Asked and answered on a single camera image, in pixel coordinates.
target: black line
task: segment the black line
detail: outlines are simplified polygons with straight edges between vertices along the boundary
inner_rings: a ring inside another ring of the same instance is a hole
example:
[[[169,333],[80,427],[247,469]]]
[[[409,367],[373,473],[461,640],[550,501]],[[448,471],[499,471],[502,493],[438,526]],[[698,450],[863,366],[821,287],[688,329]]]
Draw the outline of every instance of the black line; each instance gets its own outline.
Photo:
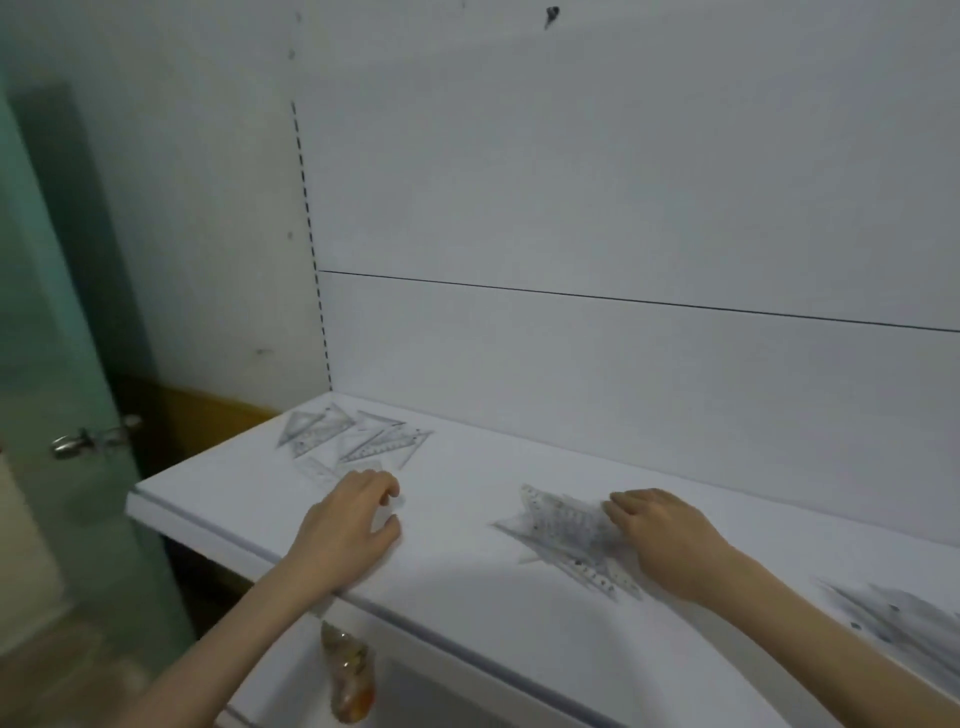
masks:
[[[297,135],[297,150],[300,158],[300,179],[303,182],[303,208],[306,210],[306,228],[310,237],[310,259],[313,261],[313,281],[317,288],[317,307],[320,309],[320,333],[324,339],[324,361],[326,363],[326,383],[333,391],[333,374],[330,372],[330,352],[326,345],[326,323],[324,321],[324,301],[320,297],[320,277],[317,275],[317,252],[313,247],[313,223],[310,221],[310,199],[306,194],[306,169],[303,165],[303,147],[300,144],[300,122],[297,121],[297,103],[290,102],[290,109],[294,113],[294,132]]]
[[[859,319],[836,319],[829,316],[804,316],[801,313],[780,313],[777,311],[752,311],[749,308],[726,308],[718,305],[701,305],[697,303],[672,303],[669,301],[648,301],[645,299],[624,299],[616,296],[591,296],[588,293],[565,293],[564,291],[544,291],[538,288],[513,288],[507,285],[489,285],[487,283],[463,283],[458,280],[415,279],[404,276],[383,276],[378,273],[352,273],[351,271],[331,271],[323,268],[321,273],[332,273],[337,276],[356,276],[368,279],[409,280],[414,283],[440,283],[442,285],[459,285],[465,288],[487,288],[493,291],[517,291],[519,293],[541,293],[546,296],[566,296],[571,299],[593,299],[595,301],[617,301],[620,303],[646,303],[648,305],[668,305],[674,308],[697,308],[705,311],[722,311],[724,313],[748,313],[754,316],[780,316],[784,319],[805,319],[807,321],[828,321],[835,324],[865,324],[872,327],[913,328],[918,331],[940,331],[942,333],[960,333],[960,328],[923,327],[913,324],[891,324],[886,321],[862,321]]]

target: forearm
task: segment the forearm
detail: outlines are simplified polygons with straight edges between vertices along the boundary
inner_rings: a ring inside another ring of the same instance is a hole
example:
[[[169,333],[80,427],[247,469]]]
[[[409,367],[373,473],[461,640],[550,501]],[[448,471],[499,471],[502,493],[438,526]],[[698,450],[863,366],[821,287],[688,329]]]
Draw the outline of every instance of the forearm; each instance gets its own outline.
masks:
[[[960,706],[798,596],[746,556],[705,600],[848,728],[960,725]]]
[[[308,608],[283,562],[120,717],[114,728],[209,728],[270,645]]]

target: yellow baseboard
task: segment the yellow baseboard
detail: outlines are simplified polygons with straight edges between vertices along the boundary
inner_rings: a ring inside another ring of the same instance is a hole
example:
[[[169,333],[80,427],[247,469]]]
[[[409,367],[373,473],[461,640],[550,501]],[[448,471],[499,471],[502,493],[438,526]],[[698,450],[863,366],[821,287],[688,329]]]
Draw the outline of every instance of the yellow baseboard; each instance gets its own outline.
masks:
[[[117,407],[143,418],[133,450],[144,476],[271,420],[278,412],[127,375],[108,375]]]

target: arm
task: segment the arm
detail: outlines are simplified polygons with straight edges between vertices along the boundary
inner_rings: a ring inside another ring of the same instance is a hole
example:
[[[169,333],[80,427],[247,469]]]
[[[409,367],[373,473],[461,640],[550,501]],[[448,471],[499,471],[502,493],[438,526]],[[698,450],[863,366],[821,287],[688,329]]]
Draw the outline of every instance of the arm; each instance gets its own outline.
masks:
[[[271,644],[314,603],[366,573],[400,535],[378,505],[399,495],[388,473],[350,473],[313,506],[290,552],[202,640],[157,678],[113,728],[209,728]]]
[[[730,546],[693,506],[660,490],[611,499],[604,510],[648,576],[759,644],[848,728],[960,725],[960,705]]]

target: left hand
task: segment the left hand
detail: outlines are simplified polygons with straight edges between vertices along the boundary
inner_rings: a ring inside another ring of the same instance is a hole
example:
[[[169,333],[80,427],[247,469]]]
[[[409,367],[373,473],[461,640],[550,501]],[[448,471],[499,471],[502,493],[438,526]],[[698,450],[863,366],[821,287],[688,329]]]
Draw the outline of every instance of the left hand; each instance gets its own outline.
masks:
[[[371,532],[377,507],[399,495],[399,483],[389,473],[353,472],[307,511],[279,566],[308,604],[359,579],[400,537],[396,516]]]

